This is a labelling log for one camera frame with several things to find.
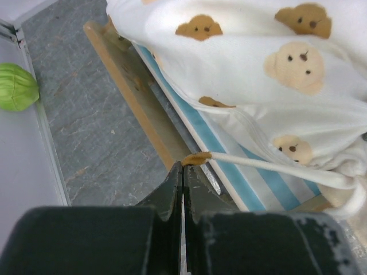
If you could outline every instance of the green lantern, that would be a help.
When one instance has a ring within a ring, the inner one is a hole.
[[[39,98],[38,84],[29,72],[16,64],[0,64],[0,108],[23,111]]]

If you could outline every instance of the wooden bed frame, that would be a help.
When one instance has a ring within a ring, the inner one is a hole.
[[[106,26],[88,21],[84,32],[119,88],[139,124],[169,171],[172,165],[192,152],[150,89],[155,80],[141,58],[128,50],[131,43],[119,37],[111,22]],[[211,186],[201,171],[199,177]],[[319,195],[292,211],[322,211],[331,207]]]

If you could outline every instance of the marble floor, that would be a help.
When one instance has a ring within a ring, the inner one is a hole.
[[[24,22],[72,205],[134,205],[166,169],[83,32],[106,0],[59,0]]]

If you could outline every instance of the white panel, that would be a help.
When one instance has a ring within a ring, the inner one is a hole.
[[[17,25],[57,0],[0,0],[0,19]]]
[[[0,38],[0,63],[28,69],[18,45]],[[44,143],[37,105],[23,112],[0,109],[0,254],[14,224],[37,206],[66,205]]]

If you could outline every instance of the blue and white striped fabric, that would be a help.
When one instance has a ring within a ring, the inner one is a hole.
[[[202,151],[260,160],[206,114],[182,100],[164,79],[151,53],[144,47],[134,46]],[[291,210],[320,194],[315,183],[278,172],[225,162],[211,162],[211,165],[231,196],[239,198],[234,201],[242,210]]]

